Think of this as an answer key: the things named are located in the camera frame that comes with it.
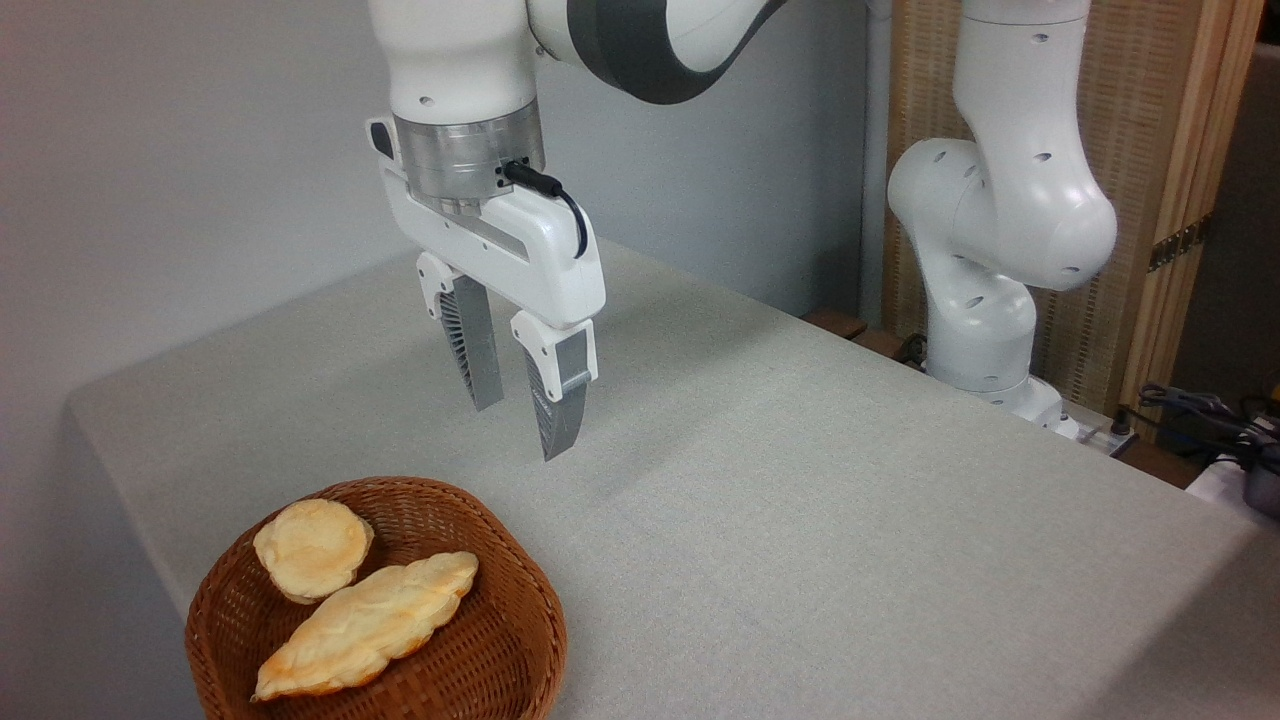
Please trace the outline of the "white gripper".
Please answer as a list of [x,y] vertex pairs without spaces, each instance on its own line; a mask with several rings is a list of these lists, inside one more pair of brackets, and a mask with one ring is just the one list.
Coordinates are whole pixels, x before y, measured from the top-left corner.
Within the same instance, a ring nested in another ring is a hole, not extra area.
[[366,135],[397,225],[426,251],[416,268],[428,314],[479,411],[504,397],[485,287],[522,309],[511,328],[550,461],[575,445],[588,386],[599,375],[590,318],[605,305],[605,282],[596,246],[580,254],[572,210],[520,186],[483,201],[476,217],[438,211],[411,195],[390,118],[369,119]]

